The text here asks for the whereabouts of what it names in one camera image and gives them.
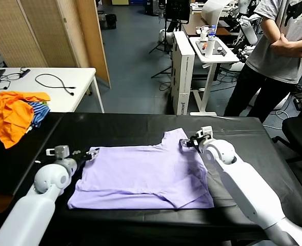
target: t-shirt sleeve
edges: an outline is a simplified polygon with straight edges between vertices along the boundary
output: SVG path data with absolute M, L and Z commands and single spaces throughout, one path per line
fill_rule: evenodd
M 282 0 L 261 0 L 254 12 L 275 21 L 279 13 L 281 3 Z

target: pile of clothes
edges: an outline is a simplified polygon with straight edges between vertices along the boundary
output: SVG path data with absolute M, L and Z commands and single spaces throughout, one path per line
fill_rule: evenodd
M 17 144 L 30 127 L 40 127 L 50 111 L 44 92 L 0 92 L 0 141 L 8 149 Z

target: lavender t-shirt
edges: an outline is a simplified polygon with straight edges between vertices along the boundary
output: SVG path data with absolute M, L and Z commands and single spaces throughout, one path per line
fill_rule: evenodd
M 194 148 L 182 148 L 183 129 L 154 146 L 101 147 L 86 162 L 68 207 L 81 209 L 212 208 L 207 169 Z

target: black pants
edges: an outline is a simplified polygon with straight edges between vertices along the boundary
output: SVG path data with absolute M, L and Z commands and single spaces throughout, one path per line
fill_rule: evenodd
M 239 116 L 261 88 L 248 117 L 257 117 L 261 122 L 264 122 L 270 112 L 289 94 L 293 87 L 293 84 L 268 78 L 245 65 L 229 99 L 224 116 Z

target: water bottle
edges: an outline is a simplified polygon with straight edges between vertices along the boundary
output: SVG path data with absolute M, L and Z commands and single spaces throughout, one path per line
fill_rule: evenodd
M 216 25 L 212 25 L 209 30 L 209 37 L 216 37 Z

